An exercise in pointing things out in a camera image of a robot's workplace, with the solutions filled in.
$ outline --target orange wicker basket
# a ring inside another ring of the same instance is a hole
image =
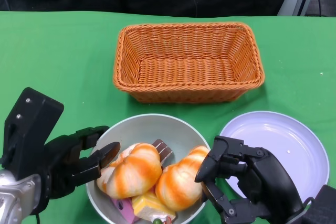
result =
[[[234,101],[265,79],[254,34],[242,23],[128,26],[115,58],[114,85],[143,103]]]

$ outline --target orange and white bread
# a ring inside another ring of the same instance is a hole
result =
[[[180,162],[167,166],[156,185],[158,199],[174,211],[182,211],[200,198],[202,187],[195,177],[209,150],[205,146],[192,149]]]
[[[97,185],[111,198],[129,198],[151,189],[161,173],[160,156],[156,148],[151,144],[133,144],[102,169]]]

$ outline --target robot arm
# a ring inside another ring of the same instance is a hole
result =
[[[231,176],[238,178],[246,199],[229,201],[217,188],[216,177]],[[261,217],[281,224],[304,210],[293,181],[275,156],[264,148],[244,145],[242,140],[215,137],[195,181],[202,183],[203,200],[211,201],[222,223],[252,223]]]
[[[61,103],[26,88],[9,113],[0,170],[0,224],[21,223],[28,215],[39,214],[50,199],[99,178],[100,170],[117,155],[120,143],[115,142],[80,158],[80,151],[94,147],[107,126],[45,144],[63,109]]]

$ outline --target green tablecloth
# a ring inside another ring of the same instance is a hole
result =
[[[247,23],[260,48],[265,84],[236,102],[208,105],[139,104],[113,86],[114,52],[123,26],[195,21]],[[112,126],[137,114],[164,113],[190,123],[212,145],[213,137],[232,118],[249,111],[271,110],[296,118],[316,133],[329,154],[329,184],[336,186],[336,19],[5,12],[0,13],[0,28],[2,123],[25,87],[65,105],[50,139],[89,126]],[[229,197],[235,196],[225,182],[220,184]],[[50,201],[40,217],[48,224],[104,223],[91,206],[85,186]],[[35,217],[24,223],[35,224]],[[193,221],[201,223],[220,223],[211,205]]]

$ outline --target gray bowl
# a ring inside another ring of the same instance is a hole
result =
[[[143,114],[125,119],[110,129],[98,140],[92,152],[112,142],[120,142],[120,152],[135,143],[150,143],[162,139],[174,152],[164,166],[174,164],[185,157],[189,151],[199,145],[210,149],[199,132],[186,122],[163,114]],[[112,204],[110,198],[99,190],[95,182],[87,183],[90,201],[98,214],[110,224],[127,224]],[[198,201],[191,208],[177,212],[174,224],[187,224],[203,209],[204,203]],[[137,224],[150,222],[139,220]]]

